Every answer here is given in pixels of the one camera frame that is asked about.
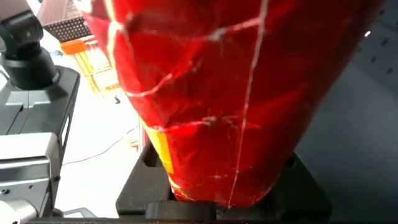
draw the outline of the white crease line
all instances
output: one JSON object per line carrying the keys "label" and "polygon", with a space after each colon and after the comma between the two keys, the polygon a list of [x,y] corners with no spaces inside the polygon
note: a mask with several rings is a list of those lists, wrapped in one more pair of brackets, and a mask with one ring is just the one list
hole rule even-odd
{"label": "white crease line", "polygon": [[261,2],[261,9],[260,9],[260,15],[259,15],[259,27],[258,27],[258,32],[257,32],[256,46],[254,48],[253,60],[252,60],[251,66],[250,66],[248,87],[246,89],[246,96],[245,96],[245,100],[244,100],[243,122],[242,122],[241,135],[240,135],[239,144],[238,144],[238,158],[236,159],[236,172],[235,172],[234,182],[232,184],[231,194],[229,196],[228,207],[231,206],[232,195],[234,193],[236,181],[238,179],[238,174],[239,174],[239,163],[240,163],[241,154],[242,154],[243,136],[244,136],[244,129],[246,127],[246,116],[248,114],[251,86],[252,86],[252,83],[253,83],[254,69],[257,66],[257,61],[258,61],[259,54],[260,54],[262,38],[263,38],[263,35],[264,35],[264,32],[265,32],[265,19],[266,19],[266,16],[267,16],[268,2],[269,2],[268,0],[262,0],[262,2]]}
{"label": "white crease line", "polygon": [[161,81],[160,81],[155,87],[153,87],[152,89],[147,90],[147,91],[143,91],[142,93],[130,93],[130,92],[126,92],[126,95],[127,95],[127,96],[130,96],[130,97],[143,97],[143,96],[147,96],[147,95],[154,94],[157,90],[159,90],[160,87],[162,87],[162,85],[163,85],[166,81],[168,81],[168,80],[170,80],[170,79],[172,79],[172,78],[173,78],[173,75],[172,75],[171,73],[169,73],[168,75],[166,75],[165,77],[163,77],[163,78],[161,79]]}

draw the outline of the perforated panel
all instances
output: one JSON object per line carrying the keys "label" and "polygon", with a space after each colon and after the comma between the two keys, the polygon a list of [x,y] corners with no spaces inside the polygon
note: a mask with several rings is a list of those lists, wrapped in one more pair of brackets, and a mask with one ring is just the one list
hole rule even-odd
{"label": "perforated panel", "polygon": [[398,1],[389,1],[364,34],[353,63],[365,74],[398,94]]}
{"label": "perforated panel", "polygon": [[59,42],[67,42],[91,35],[84,18],[77,17],[44,27]]}

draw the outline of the red wrapped object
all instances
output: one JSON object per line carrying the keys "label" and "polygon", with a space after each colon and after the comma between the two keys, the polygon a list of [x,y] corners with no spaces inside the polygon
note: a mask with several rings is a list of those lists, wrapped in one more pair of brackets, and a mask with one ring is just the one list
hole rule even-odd
{"label": "red wrapped object", "polygon": [[257,202],[382,1],[76,2],[180,200]]}

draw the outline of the black mount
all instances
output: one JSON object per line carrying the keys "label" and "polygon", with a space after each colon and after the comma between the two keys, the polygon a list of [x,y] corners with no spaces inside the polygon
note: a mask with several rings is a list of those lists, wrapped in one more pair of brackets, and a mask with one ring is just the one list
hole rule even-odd
{"label": "black mount", "polygon": [[43,28],[31,10],[1,21],[0,37],[6,46],[1,63],[14,86],[39,90],[57,80],[50,54],[40,47]]}

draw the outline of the white surface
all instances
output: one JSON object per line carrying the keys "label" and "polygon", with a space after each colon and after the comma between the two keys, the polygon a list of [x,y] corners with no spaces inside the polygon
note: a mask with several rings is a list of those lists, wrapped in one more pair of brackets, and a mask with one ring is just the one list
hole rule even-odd
{"label": "white surface", "polygon": [[[79,161],[105,151],[137,126],[138,117],[127,98],[121,104],[95,98],[82,79],[63,163]],[[137,161],[128,139],[138,128],[105,154],[62,167],[55,206],[68,211],[86,207],[98,217],[118,217],[116,199]]]}

